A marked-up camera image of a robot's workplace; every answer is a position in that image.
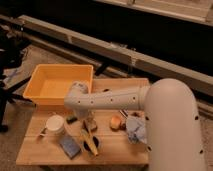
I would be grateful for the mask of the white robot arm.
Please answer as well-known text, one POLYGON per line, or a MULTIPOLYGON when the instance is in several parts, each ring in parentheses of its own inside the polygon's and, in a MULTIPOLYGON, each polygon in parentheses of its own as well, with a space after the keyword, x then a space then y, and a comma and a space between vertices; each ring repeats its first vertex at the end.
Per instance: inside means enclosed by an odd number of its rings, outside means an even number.
POLYGON ((161 79, 135 86, 87 93, 75 82, 64 105, 83 118, 88 109, 145 112, 149 171, 206 171, 199 112, 191 89, 177 79, 161 79))

